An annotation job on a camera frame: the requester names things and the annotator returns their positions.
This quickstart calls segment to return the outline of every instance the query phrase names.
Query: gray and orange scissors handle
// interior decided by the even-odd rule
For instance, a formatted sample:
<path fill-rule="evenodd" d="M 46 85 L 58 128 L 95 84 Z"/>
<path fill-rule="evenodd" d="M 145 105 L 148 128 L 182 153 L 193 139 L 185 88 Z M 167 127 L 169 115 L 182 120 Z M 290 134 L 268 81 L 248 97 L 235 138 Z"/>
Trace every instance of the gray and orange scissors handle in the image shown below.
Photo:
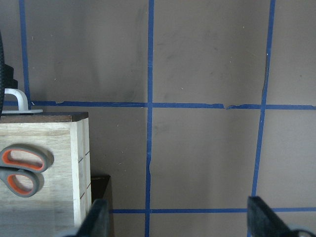
<path fill-rule="evenodd" d="M 26 188 L 18 180 L 18 176 L 24 176 L 32 182 L 32 187 Z M 40 188 L 40 181 L 36 174 L 28 170 L 0 167 L 0 179 L 17 196 L 29 198 Z"/>
<path fill-rule="evenodd" d="M 11 152 L 19 151 L 24 153 L 30 153 L 36 156 L 40 160 L 40 165 L 36 165 L 27 161 L 15 160 L 11 156 Z M 47 170 L 49 166 L 47 155 L 42 151 L 27 145 L 12 145 L 4 148 L 0 152 L 0 167 L 10 167 L 25 169 L 35 173 L 41 173 Z"/>

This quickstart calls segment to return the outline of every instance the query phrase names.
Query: black cable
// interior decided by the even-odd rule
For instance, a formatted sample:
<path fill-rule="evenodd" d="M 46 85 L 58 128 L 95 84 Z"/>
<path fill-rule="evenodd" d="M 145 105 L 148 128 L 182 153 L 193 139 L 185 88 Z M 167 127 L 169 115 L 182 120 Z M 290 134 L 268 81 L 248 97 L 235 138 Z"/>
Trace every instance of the black cable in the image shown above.
<path fill-rule="evenodd" d="M 4 54 L 3 54 L 3 44 L 0 32 L 0 118 L 3 109 L 4 101 Z"/>

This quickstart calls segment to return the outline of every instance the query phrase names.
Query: gray floor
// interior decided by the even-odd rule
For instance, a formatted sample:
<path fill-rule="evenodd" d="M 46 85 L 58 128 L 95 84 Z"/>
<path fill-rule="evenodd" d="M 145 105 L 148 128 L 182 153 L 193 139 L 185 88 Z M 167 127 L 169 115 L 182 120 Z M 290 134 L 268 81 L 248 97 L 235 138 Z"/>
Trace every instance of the gray floor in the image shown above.
<path fill-rule="evenodd" d="M 22 90 L 23 2 L 0 0 L 5 59 Z M 25 1 L 33 108 L 89 112 L 91 173 L 112 177 L 116 237 L 245 237 L 270 1 L 157 0 L 149 22 L 152 3 Z M 276 0 L 267 104 L 280 106 L 265 110 L 257 186 L 286 223 L 314 232 L 315 12 L 314 0 Z"/>

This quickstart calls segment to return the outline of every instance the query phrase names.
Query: vertical blue tape strip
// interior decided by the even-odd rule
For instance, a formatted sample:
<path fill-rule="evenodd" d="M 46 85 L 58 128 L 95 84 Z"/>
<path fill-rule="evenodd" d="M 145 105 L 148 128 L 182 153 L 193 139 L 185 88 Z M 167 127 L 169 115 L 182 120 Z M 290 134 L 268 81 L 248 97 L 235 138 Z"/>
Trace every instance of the vertical blue tape strip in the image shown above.
<path fill-rule="evenodd" d="M 29 61 L 27 52 L 27 38 L 26 38 L 26 22 L 25 22 L 25 4 L 24 0 L 19 0 L 20 9 L 20 28 L 21 28 L 21 46 L 22 46 L 22 62 L 23 62 L 23 76 L 24 76 L 24 92 L 28 99 L 29 109 L 31 109 L 31 93 L 29 84 Z"/>
<path fill-rule="evenodd" d="M 266 73 L 265 73 L 265 81 L 264 81 L 264 86 L 263 86 L 263 91 L 262 91 L 261 112 L 260 112 L 258 140 L 257 140 L 257 151 L 256 151 L 256 160 L 255 160 L 255 167 L 254 167 L 253 181 L 252 181 L 252 191 L 251 191 L 252 196 L 255 196 L 257 193 L 258 174 L 259 174 L 261 147 L 262 147 L 262 137 L 263 137 L 263 128 L 264 128 L 264 122 L 265 122 L 265 110 L 266 110 L 266 103 L 267 103 L 267 92 L 268 92 L 268 81 L 269 81 L 269 70 L 270 70 L 275 5 L 276 5 L 276 0 L 271 0 L 270 1 L 270 12 L 269 12 L 268 37 L 267 37 L 267 51 L 266 51 L 267 52 Z"/>
<path fill-rule="evenodd" d="M 150 235 L 150 162 L 152 160 L 153 130 L 153 54 L 154 54 L 154 0 L 148 2 L 148 111 L 147 111 L 147 157 L 146 157 L 146 202 L 145 237 Z"/>

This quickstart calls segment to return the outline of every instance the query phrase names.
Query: scissors handle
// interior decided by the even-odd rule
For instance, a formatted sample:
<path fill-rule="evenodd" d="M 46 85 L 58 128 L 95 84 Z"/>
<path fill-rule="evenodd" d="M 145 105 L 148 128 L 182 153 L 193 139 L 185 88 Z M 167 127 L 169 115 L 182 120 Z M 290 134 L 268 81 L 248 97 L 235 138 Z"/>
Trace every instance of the scissors handle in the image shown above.
<path fill-rule="evenodd" d="M 41 160 L 40 165 L 28 163 L 27 161 L 14 160 L 11 157 L 11 152 L 20 151 L 33 154 Z M 12 145 L 4 148 L 0 152 L 0 166 L 11 167 L 29 170 L 32 172 L 40 173 L 44 172 L 48 168 L 48 157 L 42 151 L 27 145 Z"/>
<path fill-rule="evenodd" d="M 24 187 L 17 179 L 18 176 L 26 177 L 32 182 L 33 186 L 31 188 Z M 0 167 L 0 179 L 14 194 L 22 198 L 33 196 L 40 188 L 40 181 L 36 174 L 23 169 Z"/>

